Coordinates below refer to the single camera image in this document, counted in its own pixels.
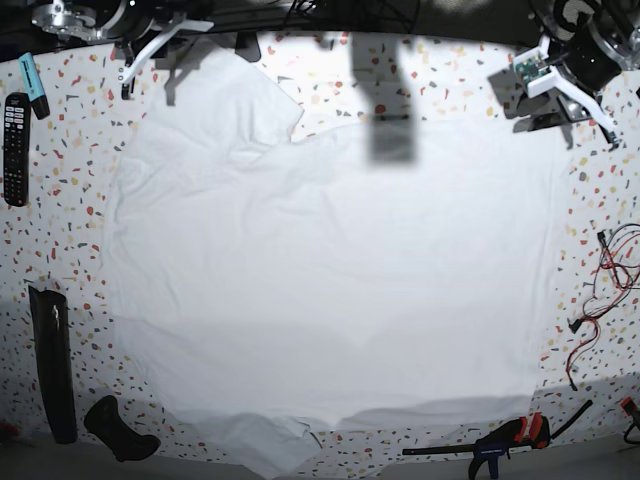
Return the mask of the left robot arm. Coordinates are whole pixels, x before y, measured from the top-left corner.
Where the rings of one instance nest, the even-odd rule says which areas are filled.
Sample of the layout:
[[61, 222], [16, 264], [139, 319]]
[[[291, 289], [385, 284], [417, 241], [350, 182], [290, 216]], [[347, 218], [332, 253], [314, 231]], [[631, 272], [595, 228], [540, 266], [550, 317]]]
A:
[[545, 85], [559, 91], [573, 108], [567, 116], [587, 113], [600, 127], [613, 150], [620, 145], [613, 119], [602, 107], [605, 87], [625, 71], [639, 68], [639, 3], [587, 1], [575, 20], [565, 16], [565, 1], [552, 3], [554, 23], [571, 38], [545, 48], [550, 78]]

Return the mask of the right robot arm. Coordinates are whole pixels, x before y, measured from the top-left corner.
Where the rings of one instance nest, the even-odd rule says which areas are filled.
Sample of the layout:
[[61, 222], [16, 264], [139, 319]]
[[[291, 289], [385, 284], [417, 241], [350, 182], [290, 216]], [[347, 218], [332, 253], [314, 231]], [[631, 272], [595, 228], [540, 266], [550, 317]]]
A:
[[214, 27], [210, 20], [197, 19], [186, 1], [39, 1], [31, 22], [64, 42], [112, 42], [124, 58], [118, 74], [124, 100], [131, 98], [145, 63], [165, 51], [174, 37]]

